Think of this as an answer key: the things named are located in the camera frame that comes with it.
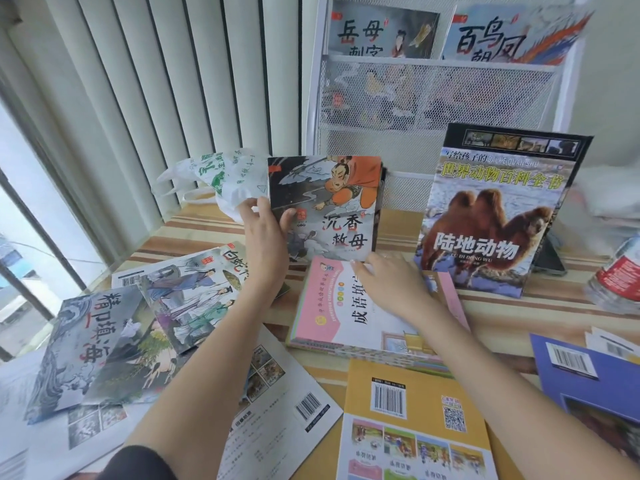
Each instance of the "left hand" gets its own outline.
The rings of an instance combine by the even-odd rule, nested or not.
[[[258,206],[259,211],[252,211]],[[277,222],[266,197],[249,198],[237,207],[244,222],[249,287],[274,299],[289,269],[287,233],[296,217],[296,209],[286,210]]]

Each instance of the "red label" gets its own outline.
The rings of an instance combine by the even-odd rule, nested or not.
[[[640,301],[640,266],[626,256],[621,256],[608,269],[599,270],[596,279],[612,293]]]

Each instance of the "striped table surface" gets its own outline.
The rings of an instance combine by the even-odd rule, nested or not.
[[[422,216],[416,212],[383,210],[378,229],[377,250],[398,251],[406,258],[415,252]],[[231,241],[244,242],[242,224],[236,224],[215,205],[190,205],[165,223],[118,270],[158,262]],[[540,386],[530,333],[537,333],[584,346],[584,332],[597,326],[640,343],[640,320],[613,315],[591,304],[582,289],[604,262],[602,258],[576,252],[561,255],[568,273],[562,278],[533,274],[521,299],[484,292],[460,290],[459,295],[473,334],[494,353]],[[274,302],[263,322],[281,341],[292,325],[304,266],[290,266],[287,284],[291,291]],[[340,404],[344,405],[348,360],[298,349],[293,356]],[[316,450],[302,464],[295,479],[334,478],[340,444],[341,423],[336,424]],[[521,479],[503,446],[490,431],[500,480]]]

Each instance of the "hand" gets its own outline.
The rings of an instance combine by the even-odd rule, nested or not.
[[[377,253],[371,253],[367,262],[373,273],[359,261],[352,261],[351,265],[375,304],[392,315],[418,328],[417,321],[424,319],[425,307],[440,306],[427,292],[424,278],[413,263]]]
[[[258,206],[258,213],[251,210]],[[246,258],[249,265],[249,278],[245,287],[253,287],[266,293],[273,300],[280,290],[289,269],[287,252],[287,233],[296,209],[287,209],[280,222],[271,211],[266,197],[258,200],[249,198],[237,207],[244,222],[246,238]]]

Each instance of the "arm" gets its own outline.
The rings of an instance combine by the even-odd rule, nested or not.
[[[373,300],[442,357],[527,480],[632,480],[638,469],[478,342],[431,298],[414,266],[372,253],[353,263]]]
[[[155,450],[179,480],[215,477],[238,409],[263,313],[289,267],[285,235],[295,216],[280,223],[269,201],[239,206],[244,221],[250,277],[236,303],[144,416],[127,445]]]

